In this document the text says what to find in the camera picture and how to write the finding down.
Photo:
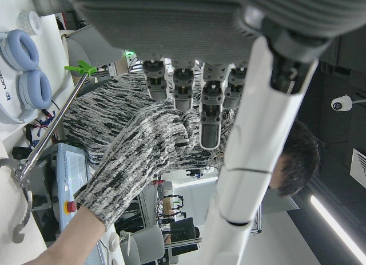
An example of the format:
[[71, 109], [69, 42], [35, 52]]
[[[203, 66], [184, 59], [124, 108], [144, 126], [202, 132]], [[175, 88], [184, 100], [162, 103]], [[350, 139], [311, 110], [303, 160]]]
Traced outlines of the left grey white robot hand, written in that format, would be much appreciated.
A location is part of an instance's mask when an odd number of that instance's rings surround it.
[[201, 145], [218, 146], [218, 73], [247, 63], [224, 166], [209, 207], [202, 264], [239, 264], [257, 207], [331, 40], [365, 24], [365, 0], [68, 0], [113, 46], [159, 65], [205, 63]]

